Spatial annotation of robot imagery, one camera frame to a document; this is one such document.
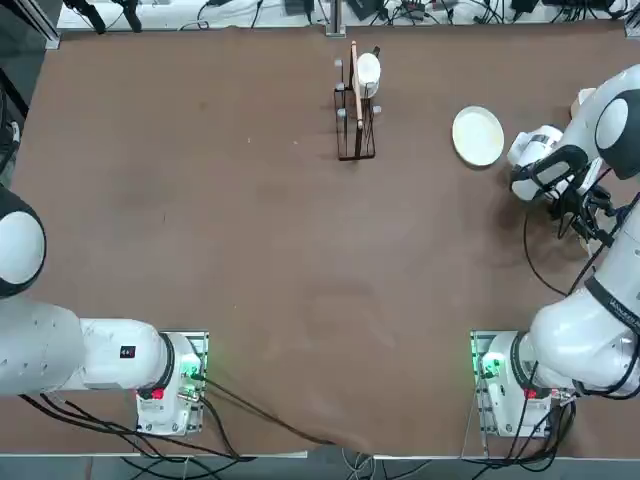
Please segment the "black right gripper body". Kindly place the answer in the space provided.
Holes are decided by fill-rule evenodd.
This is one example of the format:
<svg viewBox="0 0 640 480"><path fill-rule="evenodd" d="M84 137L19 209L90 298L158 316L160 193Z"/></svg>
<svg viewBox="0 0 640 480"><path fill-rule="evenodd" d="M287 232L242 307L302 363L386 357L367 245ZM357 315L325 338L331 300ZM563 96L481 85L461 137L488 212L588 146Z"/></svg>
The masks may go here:
<svg viewBox="0 0 640 480"><path fill-rule="evenodd" d="M574 198L574 224L597 225L600 216L615 216L611 193L604 187L593 185L585 191L575 190Z"/></svg>

